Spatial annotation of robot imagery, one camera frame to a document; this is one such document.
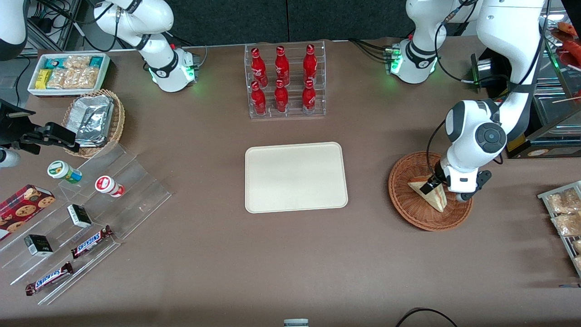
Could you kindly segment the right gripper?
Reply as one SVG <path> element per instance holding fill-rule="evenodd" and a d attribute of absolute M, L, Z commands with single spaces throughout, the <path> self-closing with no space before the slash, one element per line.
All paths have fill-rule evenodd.
<path fill-rule="evenodd" d="M 37 142 L 43 139 L 42 127 L 33 124 L 28 117 L 35 112 L 23 110 L 6 101 L 0 103 L 1 146 L 39 155 L 41 146 Z M 73 153 L 78 153 L 80 145 L 75 141 L 75 137 L 75 132 L 54 122 L 48 122 L 45 125 L 45 138 L 48 145 L 59 146 Z"/>

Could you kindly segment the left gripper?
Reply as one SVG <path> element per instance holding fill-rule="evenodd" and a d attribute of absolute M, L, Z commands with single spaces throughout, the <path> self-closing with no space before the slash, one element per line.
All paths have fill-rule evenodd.
<path fill-rule="evenodd" d="M 445 184 L 448 190 L 454 193 L 473 193 L 477 190 L 477 169 L 469 169 L 466 172 L 454 169 L 450 165 L 437 165 L 437 177 L 428 178 L 421 187 L 421 192 L 428 195 L 438 186 Z"/>

